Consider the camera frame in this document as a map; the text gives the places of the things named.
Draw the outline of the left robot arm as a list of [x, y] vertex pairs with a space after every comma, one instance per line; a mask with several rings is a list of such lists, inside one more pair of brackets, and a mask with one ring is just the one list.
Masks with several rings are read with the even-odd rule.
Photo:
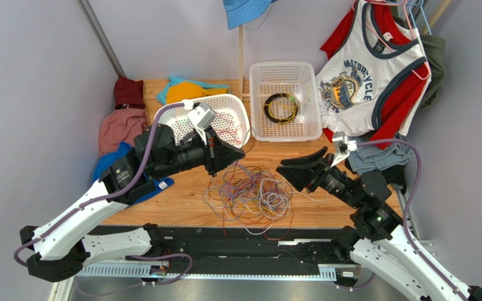
[[128, 232], [95, 235], [105, 219], [155, 193], [159, 181], [196, 167], [215, 176], [243, 159], [245, 152], [222, 140], [212, 127], [177, 142], [168, 125], [138, 135], [134, 147], [106, 168], [70, 208], [44, 226], [21, 229], [21, 248], [30, 249], [28, 273], [48, 282], [66, 280], [100, 261], [124, 258], [163, 260], [164, 236], [147, 223]]

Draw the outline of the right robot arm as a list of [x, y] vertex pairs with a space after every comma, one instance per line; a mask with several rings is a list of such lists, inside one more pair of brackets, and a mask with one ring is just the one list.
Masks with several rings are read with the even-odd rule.
[[391, 192], [380, 171], [352, 179], [327, 150], [284, 159], [276, 171], [299, 192], [323, 189], [355, 209], [353, 226], [331, 239], [337, 259], [368, 268], [408, 300], [482, 300], [481, 287], [458, 279], [410, 234], [386, 203]]

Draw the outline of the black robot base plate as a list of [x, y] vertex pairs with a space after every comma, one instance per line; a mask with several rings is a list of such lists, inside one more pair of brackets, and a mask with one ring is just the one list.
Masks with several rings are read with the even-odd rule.
[[243, 228], [160, 227], [170, 253], [186, 253], [190, 270], [200, 273], [263, 273], [307, 275], [318, 265], [329, 265], [358, 275], [360, 267], [340, 261], [331, 250], [337, 229], [272, 228], [268, 236], [251, 235]]

